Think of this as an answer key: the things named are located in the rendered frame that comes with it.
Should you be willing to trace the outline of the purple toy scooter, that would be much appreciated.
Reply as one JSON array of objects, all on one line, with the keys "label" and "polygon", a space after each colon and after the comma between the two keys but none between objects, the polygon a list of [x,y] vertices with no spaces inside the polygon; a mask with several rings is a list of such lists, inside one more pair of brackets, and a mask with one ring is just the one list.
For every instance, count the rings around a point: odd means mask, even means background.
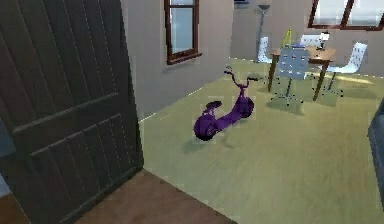
[{"label": "purple toy scooter", "polygon": [[224,73],[231,76],[233,83],[240,89],[240,92],[231,111],[220,118],[216,118],[214,113],[222,105],[220,100],[211,101],[206,105],[193,127],[195,136],[202,141],[209,141],[218,132],[243,118],[248,118],[254,109],[254,102],[245,95],[245,90],[249,87],[249,81],[257,81],[257,78],[248,77],[245,84],[240,84],[235,80],[231,66],[227,66]]}]

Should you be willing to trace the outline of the brown framed narrow window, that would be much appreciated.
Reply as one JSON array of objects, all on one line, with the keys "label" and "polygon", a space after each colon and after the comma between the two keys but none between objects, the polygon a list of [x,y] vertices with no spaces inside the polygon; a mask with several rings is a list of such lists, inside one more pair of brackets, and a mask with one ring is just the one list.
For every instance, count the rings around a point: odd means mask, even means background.
[{"label": "brown framed narrow window", "polygon": [[166,63],[175,65],[200,57],[199,0],[164,0]]}]

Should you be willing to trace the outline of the white perforated swivel chair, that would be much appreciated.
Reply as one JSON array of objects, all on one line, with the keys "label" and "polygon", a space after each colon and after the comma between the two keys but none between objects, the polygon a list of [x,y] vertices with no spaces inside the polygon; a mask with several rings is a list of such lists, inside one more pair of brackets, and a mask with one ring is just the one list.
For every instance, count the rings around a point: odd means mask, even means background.
[{"label": "white perforated swivel chair", "polygon": [[267,56],[268,37],[262,37],[259,43],[258,61],[260,63],[271,63],[272,60]]},{"label": "white perforated swivel chair", "polygon": [[278,77],[287,77],[288,86],[284,93],[276,93],[272,99],[285,99],[287,106],[290,105],[291,100],[297,101],[295,95],[290,93],[292,81],[306,78],[309,59],[310,53],[305,48],[283,48],[280,51],[274,74]]},{"label": "white perforated swivel chair", "polygon": [[315,34],[303,34],[300,39],[300,44],[305,47],[307,46],[320,47],[321,46],[320,36]]},{"label": "white perforated swivel chair", "polygon": [[324,92],[330,92],[335,95],[339,95],[340,97],[343,97],[343,90],[335,90],[332,88],[335,80],[336,80],[336,74],[353,74],[356,73],[361,66],[363,57],[365,55],[367,49],[367,45],[364,43],[356,42],[353,46],[350,59],[348,63],[344,66],[329,66],[327,68],[327,72],[332,73],[332,77],[330,82],[323,87]]}]

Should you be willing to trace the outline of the grey floor lamp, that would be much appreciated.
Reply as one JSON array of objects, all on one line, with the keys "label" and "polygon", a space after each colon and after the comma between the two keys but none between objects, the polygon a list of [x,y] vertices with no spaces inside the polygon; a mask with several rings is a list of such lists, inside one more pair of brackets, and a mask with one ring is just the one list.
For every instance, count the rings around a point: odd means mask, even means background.
[{"label": "grey floor lamp", "polygon": [[260,24],[259,24],[258,36],[257,36],[257,55],[259,55],[259,52],[260,52],[265,14],[269,10],[270,4],[259,4],[258,7],[259,7],[260,12],[261,12],[261,18],[260,18]]}]

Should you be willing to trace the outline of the yellow green triangular object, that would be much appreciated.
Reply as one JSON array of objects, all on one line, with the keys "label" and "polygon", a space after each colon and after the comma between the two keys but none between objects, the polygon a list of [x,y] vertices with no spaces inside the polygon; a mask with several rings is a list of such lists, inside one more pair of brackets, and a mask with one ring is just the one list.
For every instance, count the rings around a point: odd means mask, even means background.
[{"label": "yellow green triangular object", "polygon": [[285,33],[285,36],[281,42],[280,48],[290,48],[292,45],[292,30],[288,29]]}]

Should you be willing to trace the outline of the dark wooden room door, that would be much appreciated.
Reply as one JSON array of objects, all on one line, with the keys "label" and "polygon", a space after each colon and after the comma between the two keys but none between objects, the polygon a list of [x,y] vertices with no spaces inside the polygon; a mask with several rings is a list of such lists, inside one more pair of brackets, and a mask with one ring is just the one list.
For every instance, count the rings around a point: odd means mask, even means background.
[{"label": "dark wooden room door", "polygon": [[0,122],[30,224],[75,224],[142,170],[121,0],[0,0]]}]

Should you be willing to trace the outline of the brown wooden dining table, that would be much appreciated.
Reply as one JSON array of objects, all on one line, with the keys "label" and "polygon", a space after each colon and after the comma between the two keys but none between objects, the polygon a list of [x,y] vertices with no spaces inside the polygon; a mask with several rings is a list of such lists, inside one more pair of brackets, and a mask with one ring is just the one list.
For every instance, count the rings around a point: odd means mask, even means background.
[{"label": "brown wooden dining table", "polygon": [[[329,64],[333,60],[333,56],[335,55],[336,50],[333,48],[318,50],[316,47],[307,47],[307,50],[309,51],[309,54],[310,54],[309,63],[321,66],[320,76],[318,78],[317,86],[315,88],[314,96],[313,96],[313,100],[316,101],[319,96],[326,71],[328,69]],[[267,82],[268,91],[271,91],[274,74],[276,70],[276,65],[279,61],[280,54],[281,54],[280,48],[274,48],[270,53],[270,55],[272,56],[272,63],[270,65],[269,75],[268,75],[268,82]]]}]

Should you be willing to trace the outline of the brown framed wide window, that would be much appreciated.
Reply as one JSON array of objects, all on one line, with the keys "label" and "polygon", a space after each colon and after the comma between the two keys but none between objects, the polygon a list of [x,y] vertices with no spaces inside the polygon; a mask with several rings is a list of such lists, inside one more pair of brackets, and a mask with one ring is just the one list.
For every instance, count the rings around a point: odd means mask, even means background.
[{"label": "brown framed wide window", "polygon": [[384,0],[313,0],[308,27],[382,31]]}]

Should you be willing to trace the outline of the dark blue sofa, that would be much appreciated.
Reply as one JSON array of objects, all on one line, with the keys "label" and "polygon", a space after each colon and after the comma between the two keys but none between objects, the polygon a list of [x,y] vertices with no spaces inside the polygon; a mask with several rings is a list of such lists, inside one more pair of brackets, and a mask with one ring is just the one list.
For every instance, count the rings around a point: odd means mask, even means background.
[{"label": "dark blue sofa", "polygon": [[380,199],[384,208],[384,98],[369,125],[367,136],[370,142]]}]

